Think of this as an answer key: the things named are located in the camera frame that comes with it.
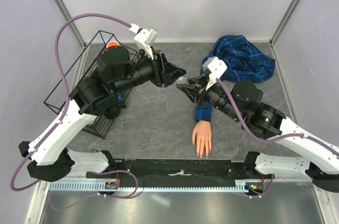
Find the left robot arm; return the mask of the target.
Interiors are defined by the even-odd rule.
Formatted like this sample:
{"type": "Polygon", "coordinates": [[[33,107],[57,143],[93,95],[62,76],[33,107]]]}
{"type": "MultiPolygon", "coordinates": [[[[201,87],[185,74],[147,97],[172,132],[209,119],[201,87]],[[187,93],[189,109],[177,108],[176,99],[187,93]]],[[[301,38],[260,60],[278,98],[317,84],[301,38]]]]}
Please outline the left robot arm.
{"type": "Polygon", "coordinates": [[[29,175],[47,182],[87,173],[114,176],[117,169],[109,151],[80,153],[67,149],[67,145],[96,118],[115,119],[125,106],[125,93],[132,88],[146,82],[168,87],[186,74],[162,51],[153,54],[154,59],[150,59],[140,51],[133,60],[124,46],[111,46],[98,54],[91,74],[71,91],[69,102],[54,124],[36,140],[20,143],[22,156],[31,160],[27,166],[29,175]]]}

